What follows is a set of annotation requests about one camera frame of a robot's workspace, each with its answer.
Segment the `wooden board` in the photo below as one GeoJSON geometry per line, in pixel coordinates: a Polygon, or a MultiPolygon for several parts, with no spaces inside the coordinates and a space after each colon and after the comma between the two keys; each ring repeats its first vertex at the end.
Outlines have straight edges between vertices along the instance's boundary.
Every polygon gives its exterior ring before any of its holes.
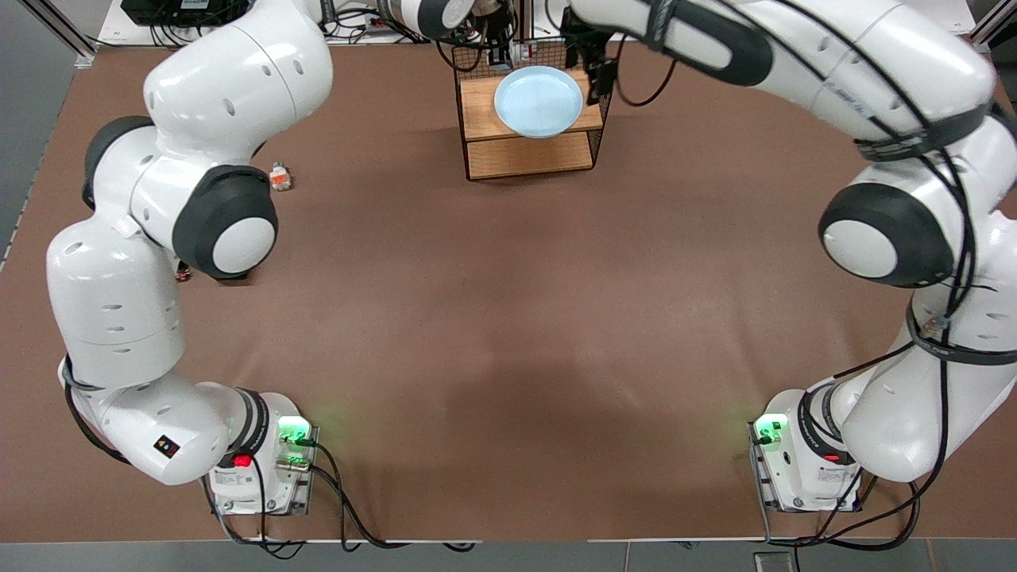
{"type": "MultiPolygon", "coordinates": [[[[590,92],[590,83],[586,73],[582,70],[567,71],[569,75],[579,83],[583,90],[583,99],[586,100],[590,92]]],[[[461,84],[463,97],[463,133],[467,141],[482,141],[490,139],[501,139],[507,137],[518,137],[515,131],[508,128],[494,111],[494,92],[504,76],[484,77],[481,79],[467,79],[461,84]]],[[[600,117],[600,107],[589,105],[583,108],[583,113],[579,119],[573,123],[572,127],[565,129],[566,133],[576,131],[591,131],[600,129],[604,122],[600,117]]]]}
{"type": "Polygon", "coordinates": [[[473,141],[467,144],[467,156],[473,179],[593,168],[586,132],[473,141]]]}

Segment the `blue plate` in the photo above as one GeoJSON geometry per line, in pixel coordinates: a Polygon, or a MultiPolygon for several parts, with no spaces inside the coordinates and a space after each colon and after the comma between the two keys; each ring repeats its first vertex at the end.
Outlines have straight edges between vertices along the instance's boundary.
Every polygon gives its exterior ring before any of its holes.
{"type": "Polygon", "coordinates": [[[524,137],[554,136],[579,119],[583,91],[567,73],[534,65],[510,73],[494,92],[494,111],[524,137]]]}

